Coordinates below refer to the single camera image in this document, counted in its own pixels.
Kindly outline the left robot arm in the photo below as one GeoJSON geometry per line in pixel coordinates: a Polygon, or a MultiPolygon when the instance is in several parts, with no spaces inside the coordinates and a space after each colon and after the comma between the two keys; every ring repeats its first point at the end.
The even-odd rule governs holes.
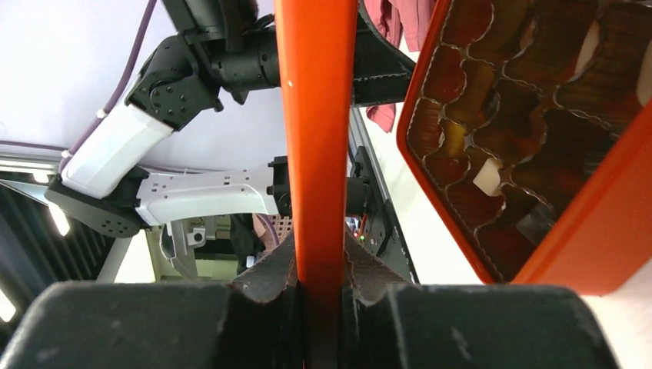
{"type": "Polygon", "coordinates": [[[187,218],[281,214],[305,224],[345,213],[345,83],[354,107],[404,98],[415,63],[372,24],[364,6],[344,41],[314,32],[297,49],[260,16],[255,1],[167,1],[177,35],[143,64],[123,101],[98,118],[69,151],[45,197],[110,237],[187,218]],[[290,164],[196,175],[150,173],[138,162],[200,112],[222,111],[221,91],[244,104],[251,91],[281,88],[290,128],[290,164]]]}

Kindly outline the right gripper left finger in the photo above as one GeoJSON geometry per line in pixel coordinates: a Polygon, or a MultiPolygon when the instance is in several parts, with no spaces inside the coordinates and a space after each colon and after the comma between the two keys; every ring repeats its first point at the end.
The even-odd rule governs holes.
{"type": "Polygon", "coordinates": [[[28,309],[3,368],[298,368],[294,243],[233,281],[60,282],[28,309]]]}

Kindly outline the orange box lid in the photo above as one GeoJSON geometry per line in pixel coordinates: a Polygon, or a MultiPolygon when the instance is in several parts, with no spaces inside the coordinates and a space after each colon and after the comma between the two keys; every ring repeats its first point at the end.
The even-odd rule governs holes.
{"type": "Polygon", "coordinates": [[[340,365],[355,1],[277,1],[304,365],[340,365]]]}

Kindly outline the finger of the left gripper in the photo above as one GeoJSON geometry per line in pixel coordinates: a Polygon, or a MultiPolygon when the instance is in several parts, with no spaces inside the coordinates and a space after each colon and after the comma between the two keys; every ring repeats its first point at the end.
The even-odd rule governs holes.
{"type": "Polygon", "coordinates": [[[415,61],[392,45],[374,26],[365,7],[358,8],[351,105],[355,108],[402,102],[415,61]]]}

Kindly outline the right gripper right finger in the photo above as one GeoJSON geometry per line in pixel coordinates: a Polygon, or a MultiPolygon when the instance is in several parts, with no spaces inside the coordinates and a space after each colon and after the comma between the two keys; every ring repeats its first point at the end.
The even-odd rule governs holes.
{"type": "Polygon", "coordinates": [[[345,237],[347,368],[616,368],[590,308],[549,285],[414,284],[345,237]]]}

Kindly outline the orange chocolate box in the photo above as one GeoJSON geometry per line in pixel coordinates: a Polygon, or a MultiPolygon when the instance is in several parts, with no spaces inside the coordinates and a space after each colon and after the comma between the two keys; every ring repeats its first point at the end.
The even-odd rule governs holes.
{"type": "Polygon", "coordinates": [[[396,126],[478,278],[616,291],[651,257],[651,3],[439,1],[396,126]]]}

